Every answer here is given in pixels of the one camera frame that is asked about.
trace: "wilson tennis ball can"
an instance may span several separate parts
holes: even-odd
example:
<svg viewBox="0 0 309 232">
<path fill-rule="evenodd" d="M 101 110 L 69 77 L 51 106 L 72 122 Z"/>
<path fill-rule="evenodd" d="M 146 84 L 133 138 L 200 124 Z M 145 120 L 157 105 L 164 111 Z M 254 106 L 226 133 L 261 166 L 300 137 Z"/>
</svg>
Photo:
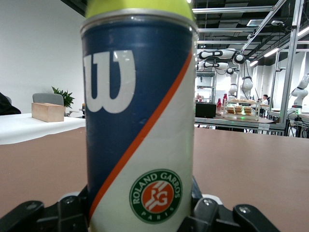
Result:
<svg viewBox="0 0 309 232">
<path fill-rule="evenodd" d="M 190 214 L 197 28 L 186 0 L 147 2 L 92 1 L 81 29 L 92 232 Z"/>
</svg>

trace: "black ceiling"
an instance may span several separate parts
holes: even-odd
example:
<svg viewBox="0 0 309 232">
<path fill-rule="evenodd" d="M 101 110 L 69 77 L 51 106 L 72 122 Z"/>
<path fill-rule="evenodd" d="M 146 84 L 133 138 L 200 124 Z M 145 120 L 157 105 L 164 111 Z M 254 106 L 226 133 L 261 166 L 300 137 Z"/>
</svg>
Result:
<svg viewBox="0 0 309 232">
<path fill-rule="evenodd" d="M 62 0 L 81 15 L 85 14 L 88 0 Z M 193 0 L 194 9 L 200 8 L 230 8 L 230 7 L 258 7 L 275 6 L 278 0 Z M 263 54 L 275 46 L 289 42 L 291 25 L 295 8 L 295 0 L 287 0 L 278 9 L 274 16 L 267 22 L 263 29 L 256 35 L 252 42 L 243 51 L 246 58 L 262 58 Z M 223 29 L 223 28 L 247 28 L 250 20 L 264 20 L 269 12 L 240 12 L 240 13 L 211 13 L 195 14 L 199 29 Z M 300 27 L 304 28 L 309 23 L 309 0 L 304 0 L 304 8 Z M 273 26 L 271 22 L 278 20 L 284 22 L 284 26 Z M 233 41 L 248 41 L 249 35 L 254 35 L 256 27 L 247 32 L 200 32 L 200 41 L 230 41 L 228 44 L 199 44 L 199 49 L 224 49 L 235 48 L 242 50 L 244 44 L 233 44 Z M 298 48 L 307 48 L 307 45 L 299 45 Z M 269 65 L 273 59 L 268 58 L 264 64 Z"/>
</svg>

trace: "white table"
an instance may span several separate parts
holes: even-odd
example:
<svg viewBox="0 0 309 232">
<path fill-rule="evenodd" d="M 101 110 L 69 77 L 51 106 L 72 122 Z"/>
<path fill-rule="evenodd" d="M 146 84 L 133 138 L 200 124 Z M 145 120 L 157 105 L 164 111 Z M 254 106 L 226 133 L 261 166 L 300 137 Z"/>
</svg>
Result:
<svg viewBox="0 0 309 232">
<path fill-rule="evenodd" d="M 15 144 L 84 126 L 83 118 L 64 117 L 63 122 L 44 122 L 32 118 L 32 114 L 0 116 L 0 145 Z"/>
</svg>

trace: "table surface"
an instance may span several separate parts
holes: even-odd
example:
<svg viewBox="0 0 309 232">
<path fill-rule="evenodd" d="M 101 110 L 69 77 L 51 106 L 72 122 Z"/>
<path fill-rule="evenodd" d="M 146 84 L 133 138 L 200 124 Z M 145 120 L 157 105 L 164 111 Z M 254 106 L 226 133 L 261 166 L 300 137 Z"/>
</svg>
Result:
<svg viewBox="0 0 309 232">
<path fill-rule="evenodd" d="M 64 117 L 63 122 L 44 122 L 32 118 L 32 114 L 0 116 L 0 145 L 19 143 L 84 126 L 85 119 L 74 117 Z"/>
<path fill-rule="evenodd" d="M 307 139 L 195 128 L 193 174 L 228 209 L 248 203 L 282 232 L 307 232 Z M 85 128 L 0 145 L 0 217 L 21 202 L 54 204 L 86 185 Z"/>
</svg>

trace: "orange stripe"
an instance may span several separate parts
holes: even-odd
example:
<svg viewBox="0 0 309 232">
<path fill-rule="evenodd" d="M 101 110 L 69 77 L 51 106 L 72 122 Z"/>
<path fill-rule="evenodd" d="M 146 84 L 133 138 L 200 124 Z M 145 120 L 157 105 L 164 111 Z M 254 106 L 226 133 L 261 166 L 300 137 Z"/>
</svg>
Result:
<svg viewBox="0 0 309 232">
<path fill-rule="evenodd" d="M 178 74 L 178 76 L 177 76 L 175 82 L 173 83 L 173 85 L 171 86 L 171 88 L 168 90 L 166 96 L 163 98 L 163 100 L 159 104 L 158 108 L 156 108 L 154 113 L 151 115 L 149 120 L 146 122 L 145 126 L 141 129 L 139 134 L 136 136 L 134 141 L 131 143 L 131 145 L 128 147 L 128 149 L 125 151 L 123 156 L 120 158 L 119 162 L 116 164 L 116 166 L 114 167 L 112 172 L 109 174 L 109 176 L 107 177 L 107 179 L 105 180 L 105 182 L 101 186 L 100 190 L 98 191 L 98 193 L 97 193 L 97 195 L 96 195 L 96 197 L 95 197 L 95 199 L 92 202 L 92 205 L 90 207 L 89 219 L 91 219 L 98 203 L 100 202 L 100 200 L 102 199 L 102 197 L 104 196 L 104 194 L 106 193 L 108 188 L 111 186 L 111 184 L 113 183 L 115 178 L 119 175 L 119 173 L 121 172 L 123 167 L 126 165 L 126 163 L 129 161 L 129 159 L 132 157 L 132 155 L 134 154 L 136 149 L 140 146 L 140 144 L 142 143 L 144 138 L 147 136 L 147 134 L 149 133 L 151 128 L 154 126 L 154 124 L 159 119 L 159 117 L 163 113 L 164 109 L 166 108 L 166 106 L 168 105 L 168 103 L 170 102 L 172 97 L 174 96 L 176 90 L 178 89 L 180 83 L 183 80 L 185 73 L 187 72 L 187 69 L 188 69 L 190 62 L 191 62 L 191 57 L 192 57 L 192 53 L 190 51 L 184 65 L 183 65 L 183 68 L 181 69 L 180 73 Z"/>
</svg>

